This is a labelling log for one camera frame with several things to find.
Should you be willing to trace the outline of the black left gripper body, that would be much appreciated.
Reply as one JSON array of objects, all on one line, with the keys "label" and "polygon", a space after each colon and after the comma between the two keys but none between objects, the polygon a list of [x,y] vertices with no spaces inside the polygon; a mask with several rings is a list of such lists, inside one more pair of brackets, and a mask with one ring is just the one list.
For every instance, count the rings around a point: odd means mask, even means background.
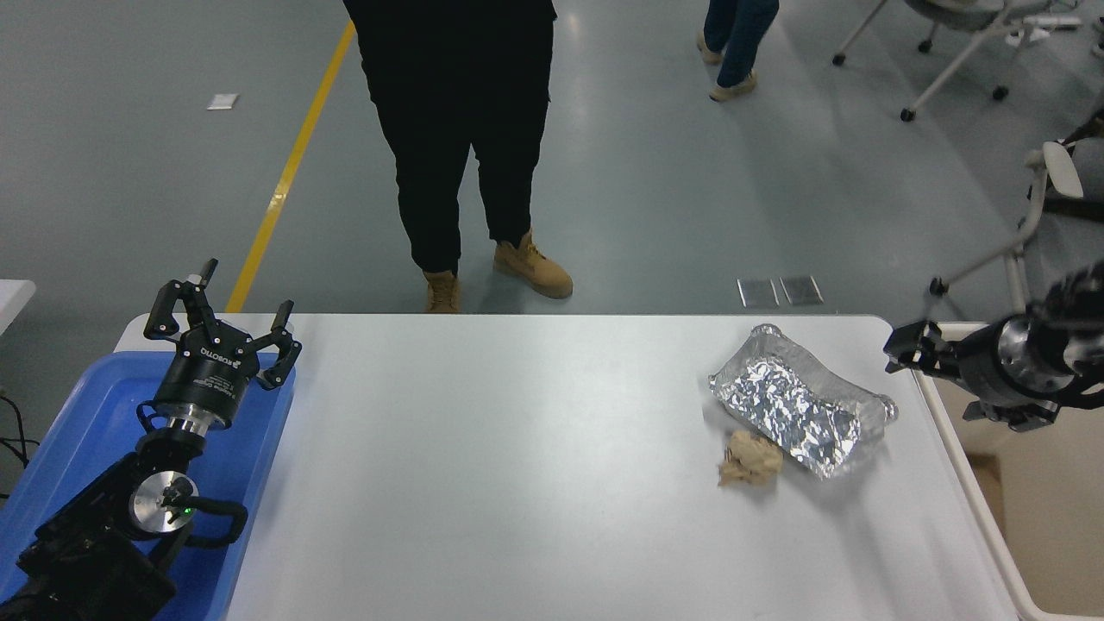
[{"label": "black left gripper body", "polygon": [[201,411],[209,414],[213,427],[232,427],[246,389],[261,369],[259,357],[248,349],[251,341],[248,333],[229,323],[217,323],[213,336],[202,327],[187,330],[155,393],[155,412],[176,417],[180,410]]}]

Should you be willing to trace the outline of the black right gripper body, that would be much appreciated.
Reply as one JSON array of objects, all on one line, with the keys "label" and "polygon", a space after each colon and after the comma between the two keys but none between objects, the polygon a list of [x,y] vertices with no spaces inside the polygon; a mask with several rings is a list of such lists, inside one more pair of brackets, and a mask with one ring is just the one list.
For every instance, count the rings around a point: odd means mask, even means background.
[{"label": "black right gripper body", "polygon": [[1016,404],[1016,392],[1007,382],[999,361],[999,338],[1007,322],[991,323],[954,343],[958,385],[987,404]]}]

